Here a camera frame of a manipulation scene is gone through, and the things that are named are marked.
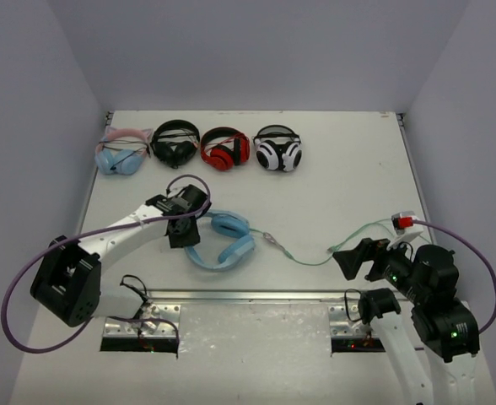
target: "pink cat ear headphones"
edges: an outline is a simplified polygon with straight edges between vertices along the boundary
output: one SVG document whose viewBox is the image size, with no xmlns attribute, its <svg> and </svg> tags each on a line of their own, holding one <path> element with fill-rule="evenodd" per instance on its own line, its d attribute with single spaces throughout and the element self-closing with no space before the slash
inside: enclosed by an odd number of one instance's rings
<svg viewBox="0 0 496 405">
<path fill-rule="evenodd" d="M 105 135 L 100 140 L 94 151 L 94 161 L 98 169 L 104 175 L 133 175 L 146 156 L 150 156 L 148 147 L 148 137 L 153 133 L 152 129 L 115 129 L 107 127 Z M 138 138 L 141 141 L 132 141 L 121 138 Z M 134 144 L 139 145 L 136 149 L 116 148 L 120 145 Z"/>
</svg>

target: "red connector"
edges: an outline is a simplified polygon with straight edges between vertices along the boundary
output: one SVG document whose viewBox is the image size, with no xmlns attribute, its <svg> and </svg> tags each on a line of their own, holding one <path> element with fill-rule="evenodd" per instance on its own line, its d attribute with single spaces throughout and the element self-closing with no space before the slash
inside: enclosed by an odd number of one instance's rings
<svg viewBox="0 0 496 405">
<path fill-rule="evenodd" d="M 398 219 L 398 228 L 404 230 L 405 228 L 409 228 L 413 226 L 413 218 L 404 217 Z"/>
</svg>

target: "black and white headphones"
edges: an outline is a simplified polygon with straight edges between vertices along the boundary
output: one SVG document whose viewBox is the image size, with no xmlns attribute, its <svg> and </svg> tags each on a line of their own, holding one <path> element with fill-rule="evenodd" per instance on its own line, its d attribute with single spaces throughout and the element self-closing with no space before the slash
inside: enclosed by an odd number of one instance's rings
<svg viewBox="0 0 496 405">
<path fill-rule="evenodd" d="M 285 142 L 277 143 L 276 139 Z M 302 148 L 300 136 L 284 125 L 267 125 L 254 137 L 256 157 L 261 166 L 267 170 L 292 171 L 300 163 Z"/>
</svg>

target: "blue headphones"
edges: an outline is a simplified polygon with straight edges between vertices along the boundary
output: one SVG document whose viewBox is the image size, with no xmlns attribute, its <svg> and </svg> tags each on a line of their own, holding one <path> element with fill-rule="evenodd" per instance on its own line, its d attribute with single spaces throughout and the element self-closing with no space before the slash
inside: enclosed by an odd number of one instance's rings
<svg viewBox="0 0 496 405">
<path fill-rule="evenodd" d="M 205 263 L 193 246 L 185 247 L 186 254 L 194 264 L 211 272 L 225 272 L 248 257 L 256 248 L 254 238 L 250 235 L 250 224 L 237 213 L 209 209 L 204 216 L 211 218 L 211 226 L 215 232 L 235 238 L 237 241 L 218 255 L 219 264 L 216 265 Z"/>
<path fill-rule="evenodd" d="M 115 129 L 107 127 L 105 135 L 100 140 L 94 151 L 94 161 L 100 172 L 104 175 L 133 175 L 145 156 L 149 156 L 148 136 L 152 130 L 139 131 L 138 129 Z M 119 138 L 133 137 L 140 141 L 132 142 L 129 140 L 118 140 Z M 108 144 L 130 144 L 139 143 L 142 146 L 136 150 L 118 149 L 107 146 Z M 110 149 L 117 150 L 118 154 L 113 155 Z"/>
</svg>

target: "green cable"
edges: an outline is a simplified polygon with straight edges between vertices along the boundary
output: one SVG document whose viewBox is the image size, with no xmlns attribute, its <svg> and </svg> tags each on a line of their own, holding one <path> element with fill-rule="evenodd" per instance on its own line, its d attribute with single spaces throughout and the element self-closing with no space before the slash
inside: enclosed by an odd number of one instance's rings
<svg viewBox="0 0 496 405">
<path fill-rule="evenodd" d="M 272 240 L 270 240 L 271 243 L 273 243 L 274 245 L 276 245 L 277 247 L 279 247 L 280 249 L 282 249 L 283 251 L 283 254 L 288 258 L 288 259 L 291 259 L 293 260 L 295 263 L 298 263 L 298 264 L 301 264 L 303 266 L 312 266 L 312 267 L 317 267 L 317 266 L 321 266 L 327 262 L 329 262 L 331 259 L 332 259 L 332 253 L 334 253 L 335 251 L 339 251 L 340 249 L 342 249 L 342 247 L 348 243 L 352 238 L 358 236 L 360 233 L 364 232 L 364 230 L 368 229 L 369 227 L 371 226 L 379 226 L 381 227 L 382 229 L 386 230 L 386 232 L 390 235 L 390 236 L 393 236 L 394 234 L 392 234 L 392 232 L 385 226 L 383 225 L 382 223 L 385 222 L 385 221 L 391 221 L 391 219 L 380 219 L 379 221 L 375 221 L 375 222 L 369 222 L 363 226 L 361 226 L 360 228 L 358 228 L 356 231 L 354 231 L 350 236 L 348 236 L 343 242 L 339 243 L 338 245 L 334 245 L 334 246 L 331 246 L 327 249 L 327 251 L 329 251 L 331 253 L 331 255 L 323 260 L 322 262 L 318 262 L 318 263 L 308 263 L 308 262 L 302 262 L 300 260 L 297 260 L 293 254 L 291 254 L 290 251 L 288 251 L 285 247 L 283 247 L 282 245 L 278 244 L 277 241 L 275 241 L 273 238 Z M 262 230 L 259 230 L 259 229 L 256 229 L 256 228 L 250 228 L 250 231 L 251 232 L 254 232 L 254 233 L 257 233 L 257 234 L 262 234 L 262 235 L 270 235 L 268 234 L 267 232 L 264 232 Z M 426 238 L 424 238 L 423 236 L 421 236 L 421 239 L 423 239 L 424 241 L 426 241 L 427 243 L 430 243 L 430 241 Z"/>
</svg>

